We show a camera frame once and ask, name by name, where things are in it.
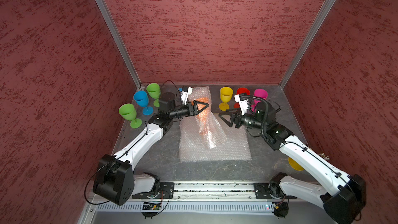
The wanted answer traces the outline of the orange glass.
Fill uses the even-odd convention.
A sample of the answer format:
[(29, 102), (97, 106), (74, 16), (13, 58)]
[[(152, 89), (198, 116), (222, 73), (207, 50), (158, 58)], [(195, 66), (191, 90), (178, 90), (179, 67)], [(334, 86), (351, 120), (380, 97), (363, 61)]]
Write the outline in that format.
[(189, 101), (195, 100), (209, 104), (209, 107), (200, 115), (197, 115), (196, 119), (199, 127), (199, 135), (204, 141), (205, 146), (208, 149), (216, 148), (227, 140), (227, 136), (211, 111), (212, 101), (210, 88), (208, 86), (193, 88), (192, 94), (189, 95)]

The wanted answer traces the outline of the yellow glass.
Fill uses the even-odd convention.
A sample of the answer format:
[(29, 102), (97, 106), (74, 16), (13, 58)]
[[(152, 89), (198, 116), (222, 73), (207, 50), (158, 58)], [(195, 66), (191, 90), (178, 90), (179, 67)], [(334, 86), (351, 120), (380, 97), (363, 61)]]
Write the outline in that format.
[(228, 110), (229, 107), (229, 102), (233, 96), (233, 89), (230, 87), (222, 87), (220, 89), (220, 99), (221, 99), (221, 103), (219, 104), (219, 109), (223, 112), (225, 112), (226, 110)]

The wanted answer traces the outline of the red glass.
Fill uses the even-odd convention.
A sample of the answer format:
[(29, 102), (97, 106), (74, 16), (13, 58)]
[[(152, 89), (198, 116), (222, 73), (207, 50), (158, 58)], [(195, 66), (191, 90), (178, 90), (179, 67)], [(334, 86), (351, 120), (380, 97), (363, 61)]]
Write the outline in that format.
[[(237, 91), (236, 91), (236, 93), (237, 93), (237, 94), (245, 93), (245, 94), (247, 94), (247, 95), (250, 95), (250, 91), (249, 91), (249, 89), (247, 89), (247, 88), (238, 88)], [(236, 102), (236, 103), (234, 104), (234, 108), (240, 108), (240, 105), (239, 105), (238, 102)]]

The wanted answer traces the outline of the pink glass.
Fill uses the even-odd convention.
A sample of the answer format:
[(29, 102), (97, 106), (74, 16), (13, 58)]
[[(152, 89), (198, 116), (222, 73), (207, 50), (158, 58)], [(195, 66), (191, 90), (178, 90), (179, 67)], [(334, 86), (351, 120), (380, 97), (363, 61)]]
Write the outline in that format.
[[(254, 96), (260, 97), (260, 98), (266, 100), (267, 97), (268, 97), (268, 92), (267, 92), (266, 90), (264, 90), (264, 89), (256, 89), (256, 90), (254, 91)], [(255, 111), (256, 105), (257, 105), (259, 102), (260, 102), (259, 100), (253, 100), (253, 102), (252, 102), (252, 104), (251, 104), (251, 110), (252, 110), (253, 112)]]

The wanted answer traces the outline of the dark green glass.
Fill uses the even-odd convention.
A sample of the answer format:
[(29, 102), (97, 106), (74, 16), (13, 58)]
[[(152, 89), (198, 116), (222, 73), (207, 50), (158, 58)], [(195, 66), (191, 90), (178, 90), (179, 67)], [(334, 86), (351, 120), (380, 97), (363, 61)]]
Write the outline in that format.
[(150, 97), (154, 99), (154, 103), (153, 103), (154, 106), (159, 107), (160, 106), (159, 98), (161, 95), (160, 85), (157, 83), (152, 83), (152, 84), (149, 84), (146, 89), (147, 89), (147, 92), (150, 95)]

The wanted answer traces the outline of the blue glass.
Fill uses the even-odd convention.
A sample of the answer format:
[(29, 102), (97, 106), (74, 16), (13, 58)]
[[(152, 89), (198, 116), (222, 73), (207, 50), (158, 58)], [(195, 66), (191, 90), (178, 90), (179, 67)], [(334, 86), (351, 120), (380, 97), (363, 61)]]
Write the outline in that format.
[(133, 99), (136, 103), (143, 108), (143, 114), (145, 116), (149, 116), (153, 114), (153, 108), (149, 106), (149, 97), (147, 92), (145, 91), (138, 91), (134, 94)]

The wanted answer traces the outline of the light green wine glass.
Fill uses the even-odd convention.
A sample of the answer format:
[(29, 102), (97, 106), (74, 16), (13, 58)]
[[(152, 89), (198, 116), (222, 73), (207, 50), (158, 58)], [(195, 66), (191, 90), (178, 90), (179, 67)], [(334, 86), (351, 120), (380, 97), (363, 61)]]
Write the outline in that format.
[(130, 127), (137, 129), (142, 125), (142, 120), (137, 118), (137, 111), (135, 106), (131, 103), (122, 105), (119, 108), (119, 114), (125, 119), (130, 121)]

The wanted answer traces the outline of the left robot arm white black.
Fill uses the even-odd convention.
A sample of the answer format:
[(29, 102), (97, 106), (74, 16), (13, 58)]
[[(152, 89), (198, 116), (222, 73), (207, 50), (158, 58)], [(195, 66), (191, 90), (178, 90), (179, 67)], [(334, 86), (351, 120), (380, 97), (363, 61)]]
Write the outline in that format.
[(98, 169), (91, 177), (94, 194), (121, 206), (133, 195), (156, 197), (160, 193), (157, 176), (151, 173), (136, 175), (134, 170), (145, 153), (170, 130), (175, 119), (197, 116), (209, 107), (205, 102), (189, 102), (189, 94), (180, 93), (180, 106), (176, 106), (175, 94), (162, 94), (158, 112), (149, 119), (144, 130), (123, 149), (99, 160)]

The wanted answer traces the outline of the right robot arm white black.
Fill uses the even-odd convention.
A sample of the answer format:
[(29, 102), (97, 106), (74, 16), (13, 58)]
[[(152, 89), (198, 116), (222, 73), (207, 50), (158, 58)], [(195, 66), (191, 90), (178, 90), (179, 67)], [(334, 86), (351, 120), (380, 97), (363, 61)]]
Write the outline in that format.
[(322, 208), (338, 224), (351, 224), (361, 218), (366, 206), (366, 182), (355, 174), (338, 169), (305, 145), (291, 130), (276, 120), (279, 108), (257, 96), (235, 95), (239, 109), (226, 110), (219, 118), (237, 129), (244, 126), (260, 131), (259, 136), (274, 151), (300, 165), (316, 181), (301, 181), (278, 173), (268, 184), (271, 197), (286, 205), (286, 197), (296, 197)]

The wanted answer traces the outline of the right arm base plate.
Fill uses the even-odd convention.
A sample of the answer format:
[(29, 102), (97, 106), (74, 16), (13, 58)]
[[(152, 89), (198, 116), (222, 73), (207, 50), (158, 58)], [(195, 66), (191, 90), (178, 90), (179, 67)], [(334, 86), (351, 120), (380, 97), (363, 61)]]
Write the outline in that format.
[(285, 200), (295, 200), (297, 197), (288, 196), (283, 193), (280, 186), (276, 183), (254, 183), (254, 192), (256, 195), (256, 199), (263, 200), (274, 200), (281, 201)]

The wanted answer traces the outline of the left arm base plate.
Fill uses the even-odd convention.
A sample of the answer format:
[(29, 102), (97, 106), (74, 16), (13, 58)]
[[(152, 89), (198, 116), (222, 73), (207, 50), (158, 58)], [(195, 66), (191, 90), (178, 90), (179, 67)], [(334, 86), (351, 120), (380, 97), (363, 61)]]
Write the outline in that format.
[(138, 194), (133, 194), (131, 196), (132, 199), (155, 199), (155, 200), (161, 200), (161, 199), (168, 199), (168, 198), (173, 198), (174, 194), (174, 188), (175, 188), (175, 183), (172, 182), (160, 182), (160, 183), (155, 183), (155, 186), (153, 189), (151, 189), (149, 192), (141, 192)]

